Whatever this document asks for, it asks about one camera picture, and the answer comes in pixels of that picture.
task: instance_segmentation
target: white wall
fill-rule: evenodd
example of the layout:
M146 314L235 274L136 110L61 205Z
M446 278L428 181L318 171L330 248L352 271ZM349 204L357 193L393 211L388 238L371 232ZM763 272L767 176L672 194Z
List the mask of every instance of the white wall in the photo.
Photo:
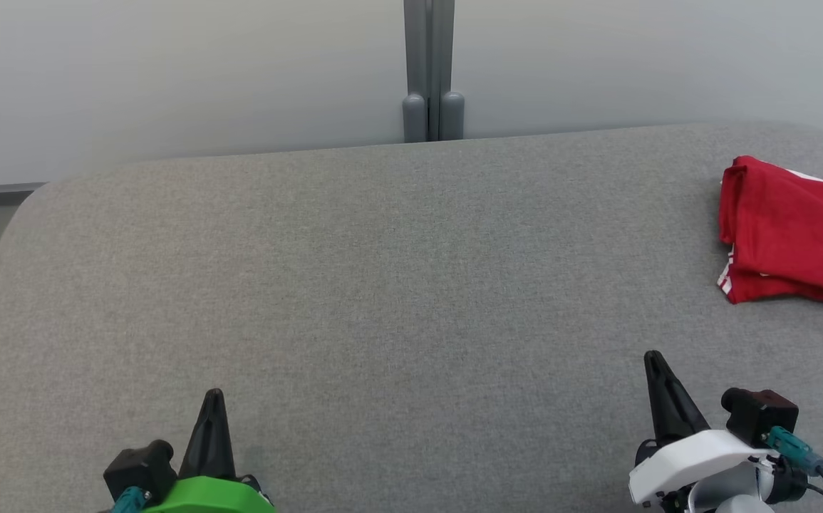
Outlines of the white wall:
M456 0L465 137L774 119L823 129L823 0Z
M399 143L399 0L0 0L0 185Z

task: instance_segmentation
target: red fabric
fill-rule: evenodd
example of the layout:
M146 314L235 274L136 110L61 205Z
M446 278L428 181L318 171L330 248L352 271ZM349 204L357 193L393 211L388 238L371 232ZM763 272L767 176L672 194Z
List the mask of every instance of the red fabric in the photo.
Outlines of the red fabric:
M722 180L718 224L721 241L734 244L718 280L731 302L782 294L823 301L822 180L737 157Z

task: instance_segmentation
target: teal connector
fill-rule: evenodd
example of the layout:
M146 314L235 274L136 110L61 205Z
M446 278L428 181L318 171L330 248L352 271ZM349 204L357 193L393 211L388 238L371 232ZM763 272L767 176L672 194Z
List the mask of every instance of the teal connector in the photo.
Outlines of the teal connector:
M145 507L145 493L140 487L129 487L123 490L117 503L114 504L110 513L140 513Z
M813 452L811 446L783 427L774 426L769 431L766 445L788 458L792 465L801 468L810 477L816 477L819 474L817 468L823 467L823 457Z

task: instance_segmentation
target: green robot arm part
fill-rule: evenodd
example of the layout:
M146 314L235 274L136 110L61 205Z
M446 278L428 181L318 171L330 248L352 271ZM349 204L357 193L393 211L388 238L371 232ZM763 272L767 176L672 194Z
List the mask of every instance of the green robot arm part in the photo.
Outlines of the green robot arm part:
M125 449L104 471L114 513L274 513L252 475L234 470L224 395L209 390L193 427L180 474L170 467L173 447L155 440Z

